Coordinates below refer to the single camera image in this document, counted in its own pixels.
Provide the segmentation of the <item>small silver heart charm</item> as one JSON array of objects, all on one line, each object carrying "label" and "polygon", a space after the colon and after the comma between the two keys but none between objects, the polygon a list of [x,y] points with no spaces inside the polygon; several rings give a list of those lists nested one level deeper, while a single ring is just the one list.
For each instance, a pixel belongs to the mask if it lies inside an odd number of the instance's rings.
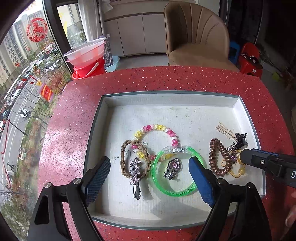
[{"label": "small silver heart charm", "polygon": [[229,152],[229,155],[231,157],[232,164],[236,164],[237,163],[238,152],[235,149],[235,144],[232,143],[229,147],[227,147],[227,151]]}]

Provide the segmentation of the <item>silver heart pendant brooch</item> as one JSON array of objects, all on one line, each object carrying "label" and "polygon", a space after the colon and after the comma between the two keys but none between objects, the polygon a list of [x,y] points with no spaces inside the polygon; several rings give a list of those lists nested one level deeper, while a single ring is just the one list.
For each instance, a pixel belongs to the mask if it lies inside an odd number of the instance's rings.
[{"label": "silver heart pendant brooch", "polygon": [[168,162],[163,177],[170,181],[176,180],[181,170],[182,162],[179,158],[173,158]]}]

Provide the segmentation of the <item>silver star hair clip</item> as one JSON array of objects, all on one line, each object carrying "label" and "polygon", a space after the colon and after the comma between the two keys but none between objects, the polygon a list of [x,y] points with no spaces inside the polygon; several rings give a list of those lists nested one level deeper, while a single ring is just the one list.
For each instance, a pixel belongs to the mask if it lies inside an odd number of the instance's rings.
[{"label": "silver star hair clip", "polygon": [[132,197],[135,200],[140,200],[140,187],[139,183],[141,181],[140,176],[140,160],[138,158],[135,158],[131,160],[130,163],[130,185],[132,185]]}]

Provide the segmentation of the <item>green translucent bangle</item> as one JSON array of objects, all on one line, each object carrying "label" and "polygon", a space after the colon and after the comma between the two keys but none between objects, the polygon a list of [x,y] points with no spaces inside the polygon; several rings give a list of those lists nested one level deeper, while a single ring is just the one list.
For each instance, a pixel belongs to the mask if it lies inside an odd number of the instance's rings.
[{"label": "green translucent bangle", "polygon": [[[152,180],[163,194],[171,197],[188,196],[197,191],[197,186],[189,172],[189,159],[196,157],[197,160],[207,167],[204,158],[191,146],[168,146],[163,148],[155,157],[151,166]],[[173,158],[179,158],[182,162],[182,170],[176,180],[168,180],[163,173],[168,162]]]}]

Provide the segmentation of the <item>grey white jewelry tray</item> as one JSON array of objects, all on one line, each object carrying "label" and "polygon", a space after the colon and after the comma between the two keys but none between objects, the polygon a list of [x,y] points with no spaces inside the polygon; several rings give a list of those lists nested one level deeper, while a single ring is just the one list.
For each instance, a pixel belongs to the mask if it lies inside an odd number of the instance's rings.
[{"label": "grey white jewelry tray", "polygon": [[143,91],[104,95],[92,124],[84,169],[101,157],[110,172],[88,207],[95,221],[137,230],[201,225],[211,210],[189,172],[197,156],[209,168],[210,141],[235,141],[217,130],[223,124],[260,148],[240,96],[189,91]]}]

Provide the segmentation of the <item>black hair claw clip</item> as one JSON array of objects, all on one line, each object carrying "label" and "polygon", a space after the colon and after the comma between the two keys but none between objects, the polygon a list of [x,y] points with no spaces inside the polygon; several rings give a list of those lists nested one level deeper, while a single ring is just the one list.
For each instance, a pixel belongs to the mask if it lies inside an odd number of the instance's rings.
[{"label": "black hair claw clip", "polygon": [[239,150],[240,148],[242,148],[245,145],[246,136],[247,136],[247,133],[236,133],[235,134],[235,137],[236,137],[236,144],[234,145],[235,150]]}]

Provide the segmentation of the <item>beige bobby hairpin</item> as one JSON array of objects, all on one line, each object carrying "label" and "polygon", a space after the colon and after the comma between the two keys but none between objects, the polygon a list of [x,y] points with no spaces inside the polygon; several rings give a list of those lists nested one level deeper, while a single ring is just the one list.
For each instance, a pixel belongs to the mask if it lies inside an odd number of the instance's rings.
[{"label": "beige bobby hairpin", "polygon": [[236,140],[236,135],[234,134],[234,132],[232,132],[232,130],[224,126],[224,124],[222,124],[221,122],[218,122],[216,130],[225,135],[228,139]]}]

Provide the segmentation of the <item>red plastic stool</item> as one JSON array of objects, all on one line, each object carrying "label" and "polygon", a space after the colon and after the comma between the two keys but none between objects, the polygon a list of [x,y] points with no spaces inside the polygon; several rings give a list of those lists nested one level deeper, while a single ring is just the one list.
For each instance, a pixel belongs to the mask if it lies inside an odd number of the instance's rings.
[{"label": "red plastic stool", "polygon": [[243,74],[256,76],[259,79],[262,76],[263,67],[259,61],[259,49],[253,43],[244,44],[238,57],[239,70]]}]

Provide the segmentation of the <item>blue plastic stool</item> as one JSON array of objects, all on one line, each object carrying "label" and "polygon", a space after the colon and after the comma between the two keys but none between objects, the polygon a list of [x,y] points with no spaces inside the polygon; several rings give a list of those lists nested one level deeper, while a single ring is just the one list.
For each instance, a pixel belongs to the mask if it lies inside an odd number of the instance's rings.
[{"label": "blue plastic stool", "polygon": [[239,53],[240,53],[240,46],[236,42],[230,41],[228,59],[234,65],[237,64]]}]

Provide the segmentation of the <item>red plastic bucket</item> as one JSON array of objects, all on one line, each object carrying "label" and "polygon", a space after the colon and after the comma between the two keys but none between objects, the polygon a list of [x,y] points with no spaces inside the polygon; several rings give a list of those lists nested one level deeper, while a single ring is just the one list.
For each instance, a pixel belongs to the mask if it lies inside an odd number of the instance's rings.
[{"label": "red plastic bucket", "polygon": [[88,66],[76,68],[74,67],[74,72],[72,74],[73,80],[81,80],[83,78],[93,77],[96,75],[106,73],[104,68],[105,60],[104,58],[98,59],[96,62],[91,63]]}]

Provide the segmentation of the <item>light blue basin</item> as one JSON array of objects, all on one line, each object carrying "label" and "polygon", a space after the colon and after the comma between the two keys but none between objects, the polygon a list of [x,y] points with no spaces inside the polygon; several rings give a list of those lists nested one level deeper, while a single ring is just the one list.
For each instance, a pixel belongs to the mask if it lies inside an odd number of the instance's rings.
[{"label": "light blue basin", "polygon": [[118,56],[112,56],[112,60],[113,64],[105,68],[107,73],[114,72],[118,68],[120,58]]}]

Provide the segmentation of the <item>beige upholstered chair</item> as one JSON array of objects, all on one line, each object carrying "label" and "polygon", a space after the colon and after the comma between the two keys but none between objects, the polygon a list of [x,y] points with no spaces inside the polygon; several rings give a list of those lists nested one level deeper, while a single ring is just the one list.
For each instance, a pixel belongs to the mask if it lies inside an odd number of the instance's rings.
[{"label": "beige upholstered chair", "polygon": [[164,18],[169,65],[239,72],[228,60],[228,30],[214,12],[198,4],[173,1],[165,6]]}]

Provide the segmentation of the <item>translucent pink plastic basin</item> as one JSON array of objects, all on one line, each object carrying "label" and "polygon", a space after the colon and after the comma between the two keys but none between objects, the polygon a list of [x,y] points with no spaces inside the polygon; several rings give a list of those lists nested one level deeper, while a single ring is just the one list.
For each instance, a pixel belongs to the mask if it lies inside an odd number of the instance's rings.
[{"label": "translucent pink plastic basin", "polygon": [[99,38],[84,43],[65,53],[64,57],[76,68],[88,66],[104,56],[105,40],[106,38]]}]

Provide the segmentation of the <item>red horse window decal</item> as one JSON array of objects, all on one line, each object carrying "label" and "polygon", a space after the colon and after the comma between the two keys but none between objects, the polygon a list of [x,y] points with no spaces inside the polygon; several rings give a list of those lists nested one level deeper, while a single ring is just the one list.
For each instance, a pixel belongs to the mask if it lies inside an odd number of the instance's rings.
[{"label": "red horse window decal", "polygon": [[32,42],[41,42],[46,39],[48,33],[48,25],[43,18],[32,19],[26,29],[26,35]]}]

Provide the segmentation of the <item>white cabinet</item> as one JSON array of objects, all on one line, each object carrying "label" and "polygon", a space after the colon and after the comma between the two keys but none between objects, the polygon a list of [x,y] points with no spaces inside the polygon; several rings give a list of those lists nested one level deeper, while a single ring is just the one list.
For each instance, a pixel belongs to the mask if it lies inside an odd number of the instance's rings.
[{"label": "white cabinet", "polygon": [[113,1],[104,13],[111,52],[125,57],[165,54],[164,8],[170,1]]}]

